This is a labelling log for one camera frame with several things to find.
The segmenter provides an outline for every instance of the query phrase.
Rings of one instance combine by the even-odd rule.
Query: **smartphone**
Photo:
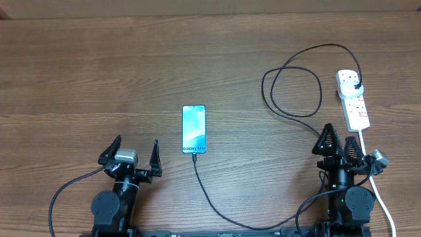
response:
[[[206,110],[204,105],[183,106],[182,149],[185,154],[206,153]]]

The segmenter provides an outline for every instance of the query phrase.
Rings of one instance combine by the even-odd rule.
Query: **white power strip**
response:
[[[358,74],[353,70],[340,70],[336,74],[337,92],[341,98],[343,115],[345,115],[348,131],[359,133],[361,149],[365,155],[366,149],[362,138],[362,131],[370,126],[370,121],[368,120],[367,108],[362,96],[364,88],[361,86],[361,89],[354,90],[353,87],[358,81]],[[370,183],[387,219],[389,219],[392,237],[396,237],[395,223],[377,191],[372,176],[370,177]]]
[[[336,74],[337,91],[341,98],[343,115],[347,123],[348,131],[358,132],[370,126],[367,108],[362,95],[343,95],[344,84],[353,85],[358,82],[358,74],[353,70],[340,70]]]

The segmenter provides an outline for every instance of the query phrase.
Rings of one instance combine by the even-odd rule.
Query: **wooden surface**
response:
[[[142,230],[241,230],[209,207],[189,155],[181,152],[182,105],[207,106],[209,150],[197,168],[215,206],[253,226],[294,214],[320,185],[316,137],[274,116],[260,82],[295,52],[340,43],[358,58],[372,126],[367,150],[382,149],[390,166],[375,178],[398,236],[420,236],[421,14],[271,14],[35,20],[0,22],[0,236],[48,236],[47,210],[65,182],[97,169],[98,155],[122,135],[147,168],[161,143],[163,177],[144,184],[134,222]],[[315,71],[323,86],[319,131],[345,127],[335,90],[339,69],[356,69],[342,49],[325,47],[291,65]],[[316,80],[285,71],[279,106],[309,113]],[[69,186],[53,210],[57,236],[89,232],[92,198],[112,188],[101,173]],[[324,217],[326,200],[301,215]],[[370,226],[388,236],[378,205]]]
[[[6,18],[415,11],[421,0],[0,0]]]

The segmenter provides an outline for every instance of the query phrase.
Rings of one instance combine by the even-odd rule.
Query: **power socket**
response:
[[[356,92],[354,96],[344,97],[341,91],[344,84],[349,85],[356,82],[359,82],[359,77],[353,70],[340,70],[336,74],[337,92],[341,98],[343,115],[345,115],[347,129],[350,132],[358,132],[370,126],[362,92],[361,94]]]

